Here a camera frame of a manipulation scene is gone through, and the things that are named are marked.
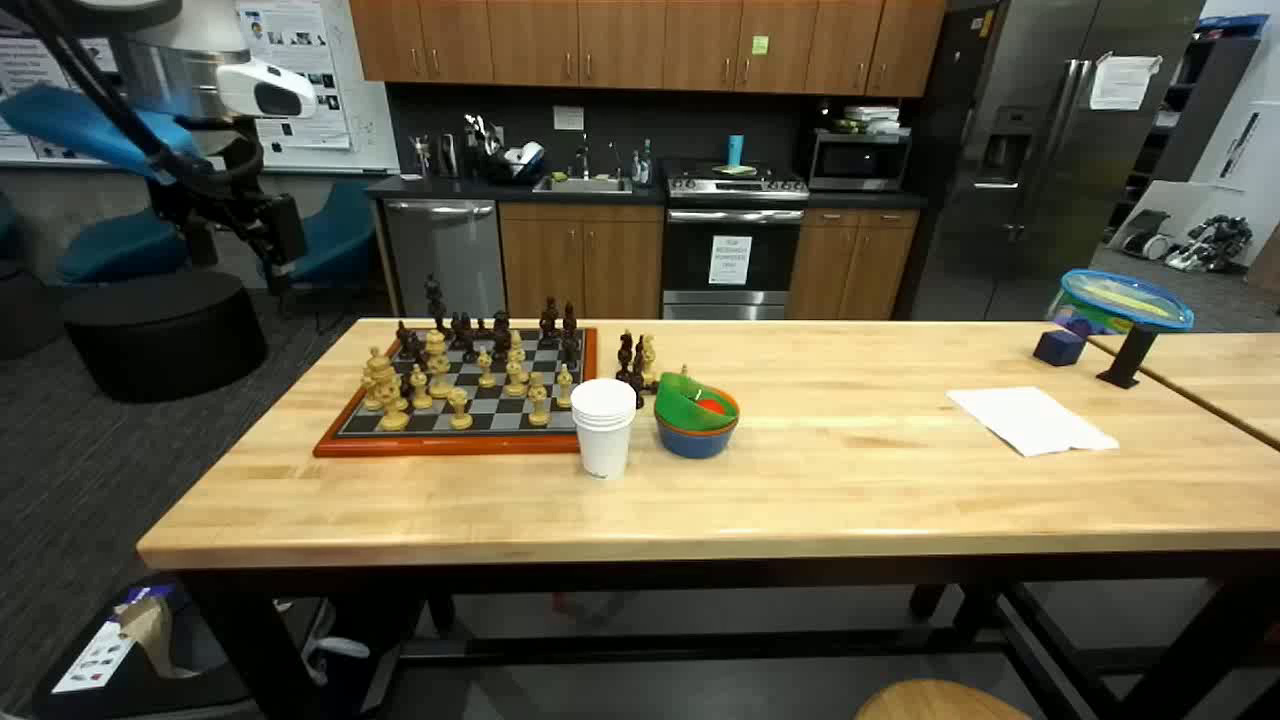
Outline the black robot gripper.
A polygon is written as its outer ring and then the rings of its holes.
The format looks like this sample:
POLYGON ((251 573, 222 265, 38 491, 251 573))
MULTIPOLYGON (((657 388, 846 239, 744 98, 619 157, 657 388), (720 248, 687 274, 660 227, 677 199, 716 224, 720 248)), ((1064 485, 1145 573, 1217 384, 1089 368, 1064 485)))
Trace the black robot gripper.
POLYGON ((291 265, 308 253, 302 218, 291 197, 267 197, 258 186, 198 193, 189 185, 146 185, 146 199, 151 211, 180 233, 197 267, 217 265, 217 227, 247 243, 272 290, 291 282, 291 265))

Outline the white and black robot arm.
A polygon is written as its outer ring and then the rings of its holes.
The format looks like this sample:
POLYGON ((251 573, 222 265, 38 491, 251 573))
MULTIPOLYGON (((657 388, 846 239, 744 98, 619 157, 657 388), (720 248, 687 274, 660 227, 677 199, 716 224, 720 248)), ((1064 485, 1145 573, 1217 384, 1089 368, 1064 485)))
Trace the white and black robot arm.
POLYGON ((146 178, 151 207, 211 265, 211 227, 258 259, 272 290, 308 253, 291 197, 258 185, 258 118, 320 108, 302 70, 251 50, 237 0, 0 0, 69 88, 0 98, 13 130, 146 178))

